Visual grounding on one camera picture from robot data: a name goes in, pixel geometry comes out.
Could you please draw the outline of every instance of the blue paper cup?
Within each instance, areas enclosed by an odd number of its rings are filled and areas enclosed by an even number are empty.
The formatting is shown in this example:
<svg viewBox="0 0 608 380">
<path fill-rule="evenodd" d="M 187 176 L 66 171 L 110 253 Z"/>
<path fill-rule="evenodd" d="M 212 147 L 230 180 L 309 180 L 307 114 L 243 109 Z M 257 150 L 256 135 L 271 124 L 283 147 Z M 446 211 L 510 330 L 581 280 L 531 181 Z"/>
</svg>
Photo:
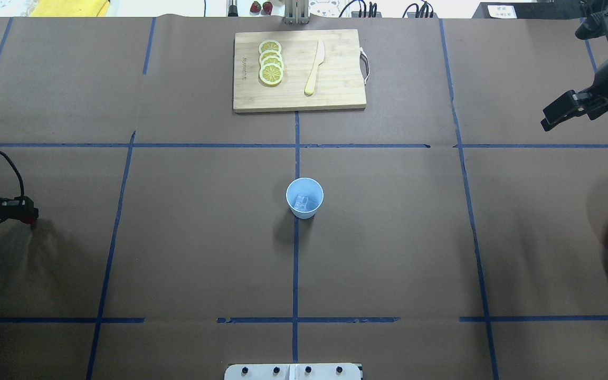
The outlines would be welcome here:
<svg viewBox="0 0 608 380">
<path fill-rule="evenodd" d="M 292 213 L 300 219 L 308 219 L 316 214 L 323 204 L 323 188 L 311 178 L 298 178 L 285 191 L 285 200 Z"/>
</svg>

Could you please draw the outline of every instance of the table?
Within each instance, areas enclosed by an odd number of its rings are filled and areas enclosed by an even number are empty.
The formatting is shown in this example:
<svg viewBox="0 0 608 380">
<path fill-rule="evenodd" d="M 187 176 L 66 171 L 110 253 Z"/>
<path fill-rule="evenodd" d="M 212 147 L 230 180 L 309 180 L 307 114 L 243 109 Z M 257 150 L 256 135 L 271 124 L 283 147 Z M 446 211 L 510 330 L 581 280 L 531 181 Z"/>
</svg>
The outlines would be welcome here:
<svg viewBox="0 0 608 380">
<path fill-rule="evenodd" d="M 539 124 L 608 57 L 577 25 L 316 17 L 359 30 L 367 109 L 235 115 L 234 33 L 277 17 L 0 18 L 41 210 L 0 226 L 0 378 L 608 378 L 608 118 Z"/>
</svg>

